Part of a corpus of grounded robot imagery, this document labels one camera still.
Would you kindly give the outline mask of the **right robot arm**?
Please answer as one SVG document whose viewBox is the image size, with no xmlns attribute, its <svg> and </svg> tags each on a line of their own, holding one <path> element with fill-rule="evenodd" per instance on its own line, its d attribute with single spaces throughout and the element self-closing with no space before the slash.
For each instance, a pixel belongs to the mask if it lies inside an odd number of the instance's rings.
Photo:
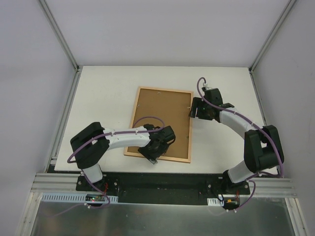
<svg viewBox="0 0 315 236">
<path fill-rule="evenodd" d="M 189 117 L 216 120 L 226 125 L 244 140 L 243 161 L 223 173 L 222 190 L 233 194 L 251 178 L 275 166 L 283 168 L 284 153 L 278 130 L 273 125 L 259 126 L 239 113 L 230 103 L 224 103 L 217 88 L 203 86 L 199 97 L 192 100 Z"/>
</svg>

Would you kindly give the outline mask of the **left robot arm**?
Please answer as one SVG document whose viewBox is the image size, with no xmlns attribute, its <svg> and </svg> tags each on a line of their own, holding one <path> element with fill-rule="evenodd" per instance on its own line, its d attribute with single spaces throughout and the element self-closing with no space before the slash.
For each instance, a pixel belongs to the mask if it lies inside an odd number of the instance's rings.
<svg viewBox="0 0 315 236">
<path fill-rule="evenodd" d="M 70 140 L 73 153 L 67 163 L 76 163 L 88 179 L 87 186 L 93 191 L 99 191 L 104 186 L 104 179 L 98 162 L 107 151 L 137 147 L 142 156 L 155 164 L 175 140 L 176 135 L 171 126 L 145 124 L 127 130 L 115 130 L 105 129 L 100 122 L 93 122 Z"/>
</svg>

